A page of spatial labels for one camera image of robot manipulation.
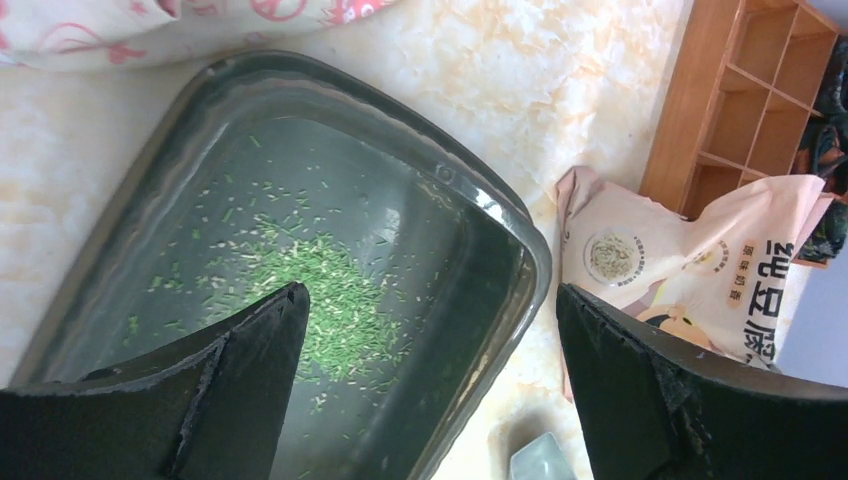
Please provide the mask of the grey metal litter scoop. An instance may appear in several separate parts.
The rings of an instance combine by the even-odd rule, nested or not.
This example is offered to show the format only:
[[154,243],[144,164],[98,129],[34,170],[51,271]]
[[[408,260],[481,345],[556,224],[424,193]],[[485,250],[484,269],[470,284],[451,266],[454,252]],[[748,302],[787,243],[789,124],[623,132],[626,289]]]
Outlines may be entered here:
[[576,480],[557,439],[546,432],[519,449],[510,458],[510,480]]

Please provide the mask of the pink cat litter bag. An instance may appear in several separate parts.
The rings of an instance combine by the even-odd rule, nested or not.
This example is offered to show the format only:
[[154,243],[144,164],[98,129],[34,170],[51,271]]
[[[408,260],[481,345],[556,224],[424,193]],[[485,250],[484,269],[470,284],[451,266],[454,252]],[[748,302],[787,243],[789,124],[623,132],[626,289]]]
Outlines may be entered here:
[[830,205],[823,187],[813,175],[759,179],[687,220],[572,168],[557,185],[560,279],[646,325],[769,369],[788,329],[792,262]]

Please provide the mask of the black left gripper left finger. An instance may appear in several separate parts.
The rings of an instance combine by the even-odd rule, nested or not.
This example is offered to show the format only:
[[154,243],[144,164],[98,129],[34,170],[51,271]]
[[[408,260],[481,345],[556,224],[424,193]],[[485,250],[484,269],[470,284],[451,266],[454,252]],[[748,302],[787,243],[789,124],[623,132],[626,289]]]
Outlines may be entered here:
[[147,354],[74,382],[1,393],[5,479],[265,479],[305,338],[292,282]]

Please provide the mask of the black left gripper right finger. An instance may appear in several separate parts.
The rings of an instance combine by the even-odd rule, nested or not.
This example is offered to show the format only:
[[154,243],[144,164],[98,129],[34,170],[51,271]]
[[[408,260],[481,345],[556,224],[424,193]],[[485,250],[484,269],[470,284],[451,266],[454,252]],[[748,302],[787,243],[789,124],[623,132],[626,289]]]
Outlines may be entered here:
[[762,370],[573,285],[556,316],[597,479],[843,479],[847,391]]

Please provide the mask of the dark grey litter box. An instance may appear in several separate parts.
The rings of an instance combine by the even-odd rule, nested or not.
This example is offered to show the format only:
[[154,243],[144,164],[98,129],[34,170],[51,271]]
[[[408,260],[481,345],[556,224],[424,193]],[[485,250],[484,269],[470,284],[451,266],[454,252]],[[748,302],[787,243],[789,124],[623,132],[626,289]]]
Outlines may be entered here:
[[177,96],[1,390],[5,479],[429,479],[551,257],[450,135],[317,60]]

